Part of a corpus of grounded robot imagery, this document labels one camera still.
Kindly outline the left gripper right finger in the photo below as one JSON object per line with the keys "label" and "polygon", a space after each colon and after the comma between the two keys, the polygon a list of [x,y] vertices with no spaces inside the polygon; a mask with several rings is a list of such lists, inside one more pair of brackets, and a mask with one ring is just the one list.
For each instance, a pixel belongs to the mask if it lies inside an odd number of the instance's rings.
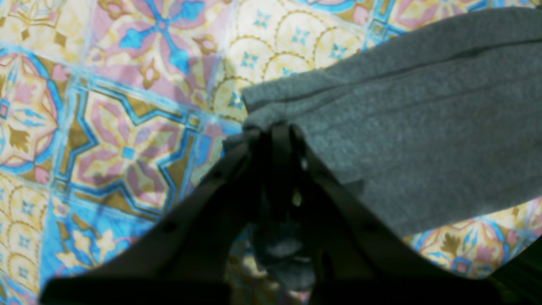
{"label": "left gripper right finger", "polygon": [[501,305],[498,289],[437,267],[344,189],[290,127],[301,235],[316,275],[311,305]]}

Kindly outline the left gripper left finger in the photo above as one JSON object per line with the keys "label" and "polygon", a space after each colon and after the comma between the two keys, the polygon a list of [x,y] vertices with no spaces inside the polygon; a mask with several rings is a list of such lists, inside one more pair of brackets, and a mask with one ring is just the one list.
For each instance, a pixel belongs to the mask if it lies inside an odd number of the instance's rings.
{"label": "left gripper left finger", "polygon": [[191,305],[209,297],[229,303],[224,282],[230,247],[260,206],[263,133],[234,137],[237,145],[180,204],[108,263],[47,282],[41,305]]}

